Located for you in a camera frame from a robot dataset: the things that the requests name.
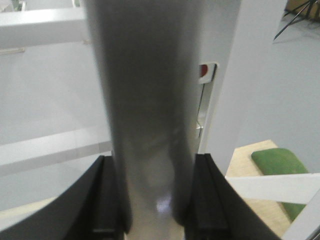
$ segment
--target metal pole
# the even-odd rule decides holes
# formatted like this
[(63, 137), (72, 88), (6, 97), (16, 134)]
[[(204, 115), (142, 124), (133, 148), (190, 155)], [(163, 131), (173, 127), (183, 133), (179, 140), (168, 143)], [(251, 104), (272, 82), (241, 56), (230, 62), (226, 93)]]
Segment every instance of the metal pole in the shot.
[(86, 1), (130, 240), (184, 236), (202, 2)]

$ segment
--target wooden board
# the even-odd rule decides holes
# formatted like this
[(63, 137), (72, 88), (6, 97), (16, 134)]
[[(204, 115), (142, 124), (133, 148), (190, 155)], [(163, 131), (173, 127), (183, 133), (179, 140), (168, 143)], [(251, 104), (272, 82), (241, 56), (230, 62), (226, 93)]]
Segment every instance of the wooden board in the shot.
[[(226, 177), (262, 176), (262, 172), (251, 159), (251, 154), (255, 151), (277, 147), (272, 140), (265, 140), (236, 148), (226, 172)], [(291, 221), (282, 204), (271, 200), (244, 198), (244, 201), (279, 237), (281, 237), (291, 225)]]

